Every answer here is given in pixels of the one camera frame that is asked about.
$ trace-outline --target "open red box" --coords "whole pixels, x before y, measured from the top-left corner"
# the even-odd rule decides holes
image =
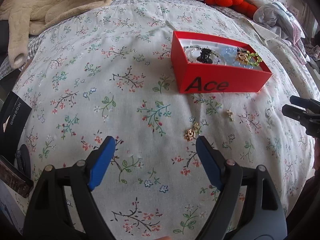
[[[248,44],[214,35],[173,32],[171,61],[180,93],[258,92],[272,73],[264,62],[262,70],[234,66],[191,63],[188,61],[179,39],[213,41],[255,51]]]

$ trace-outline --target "floral pattern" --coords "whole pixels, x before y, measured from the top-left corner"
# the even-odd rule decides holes
[[[179,94],[173,29],[250,44],[273,76],[258,93]],[[93,194],[115,238],[195,239],[219,197],[195,140],[183,138],[197,122],[225,158],[266,165],[289,213],[312,167],[314,140],[281,109],[291,95],[319,100],[320,93],[291,50],[269,34],[190,0],[114,0],[49,28],[14,87],[32,107],[20,141],[30,152],[31,178],[36,183],[48,164],[86,159],[113,136],[115,154]],[[17,203],[27,210],[27,199]],[[240,214],[236,209],[229,230]],[[80,222],[75,227],[82,231]]]

